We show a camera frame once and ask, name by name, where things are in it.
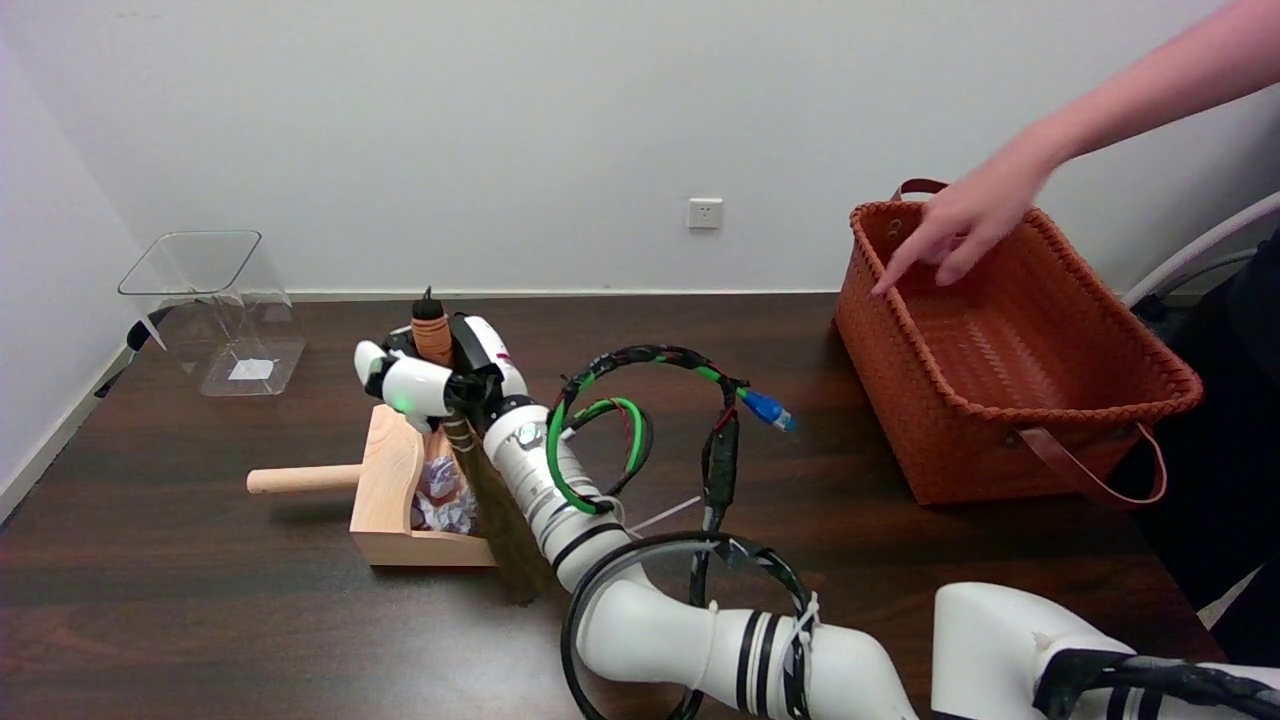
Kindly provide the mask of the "person bare hand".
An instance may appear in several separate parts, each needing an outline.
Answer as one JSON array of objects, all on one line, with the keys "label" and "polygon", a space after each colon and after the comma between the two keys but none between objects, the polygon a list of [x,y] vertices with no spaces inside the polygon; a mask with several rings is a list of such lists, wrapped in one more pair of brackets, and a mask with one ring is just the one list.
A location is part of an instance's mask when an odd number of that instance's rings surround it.
[{"label": "person bare hand", "polygon": [[1060,159],[1036,138],[1018,138],[982,167],[937,193],[922,220],[893,251],[874,295],[887,293],[918,264],[951,286],[1004,240],[1030,209]]}]

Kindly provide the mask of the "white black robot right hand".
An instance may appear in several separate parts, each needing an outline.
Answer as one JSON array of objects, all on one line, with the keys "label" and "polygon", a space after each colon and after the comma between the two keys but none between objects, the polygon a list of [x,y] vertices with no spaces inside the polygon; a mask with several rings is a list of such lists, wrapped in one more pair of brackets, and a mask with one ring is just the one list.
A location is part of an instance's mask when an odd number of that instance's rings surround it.
[{"label": "white black robot right hand", "polygon": [[460,414],[483,436],[509,398],[529,402],[506,342],[474,314],[416,314],[384,341],[357,343],[353,364],[367,395],[422,430]]}]

